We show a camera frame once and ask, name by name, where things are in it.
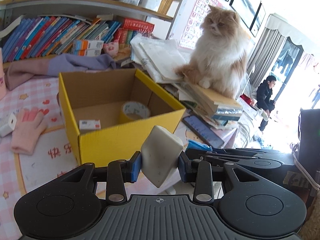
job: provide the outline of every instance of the metal screw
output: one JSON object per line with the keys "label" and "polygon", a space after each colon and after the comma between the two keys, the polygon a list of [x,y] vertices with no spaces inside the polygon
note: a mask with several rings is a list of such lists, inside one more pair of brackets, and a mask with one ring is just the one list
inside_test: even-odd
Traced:
{"label": "metal screw", "polygon": [[124,196],[121,194],[112,194],[108,197],[108,199],[112,202],[119,202],[121,200],[124,200]]}
{"label": "metal screw", "polygon": [[196,200],[201,202],[208,202],[212,199],[212,197],[208,194],[199,194],[196,196]]}

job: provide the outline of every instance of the cat's head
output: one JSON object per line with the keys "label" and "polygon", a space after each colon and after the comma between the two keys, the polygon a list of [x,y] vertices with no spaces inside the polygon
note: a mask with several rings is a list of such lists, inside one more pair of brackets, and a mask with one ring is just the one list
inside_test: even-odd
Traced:
{"label": "cat's head", "polygon": [[210,12],[201,25],[203,30],[216,36],[233,37],[240,26],[240,16],[237,12],[211,6]]}

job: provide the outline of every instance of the black jacket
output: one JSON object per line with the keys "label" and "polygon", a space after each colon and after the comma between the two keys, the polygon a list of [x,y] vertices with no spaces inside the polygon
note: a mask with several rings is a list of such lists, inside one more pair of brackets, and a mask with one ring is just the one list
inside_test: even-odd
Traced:
{"label": "black jacket", "polygon": [[263,110],[268,110],[272,88],[269,88],[268,81],[264,80],[257,89],[257,107]]}

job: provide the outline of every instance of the boy in black jacket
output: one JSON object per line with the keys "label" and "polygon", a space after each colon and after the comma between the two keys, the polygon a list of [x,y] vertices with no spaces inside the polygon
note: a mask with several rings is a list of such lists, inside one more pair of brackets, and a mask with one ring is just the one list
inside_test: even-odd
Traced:
{"label": "boy in black jacket", "polygon": [[[270,116],[270,112],[275,109],[275,101],[270,100],[272,95],[272,88],[276,84],[275,76],[268,76],[257,89],[257,107],[262,108],[266,111],[267,115]],[[268,121],[262,120],[260,124],[260,131],[263,131],[268,124]]]}

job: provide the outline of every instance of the gray curtain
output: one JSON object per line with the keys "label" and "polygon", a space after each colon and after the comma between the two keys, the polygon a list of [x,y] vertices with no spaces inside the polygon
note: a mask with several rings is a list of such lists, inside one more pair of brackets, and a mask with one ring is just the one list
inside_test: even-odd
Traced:
{"label": "gray curtain", "polygon": [[250,76],[250,84],[257,88],[264,76],[274,65],[278,58],[287,37],[280,34],[278,30],[264,28],[256,48],[248,62],[247,72],[249,73],[256,65],[254,73]]}

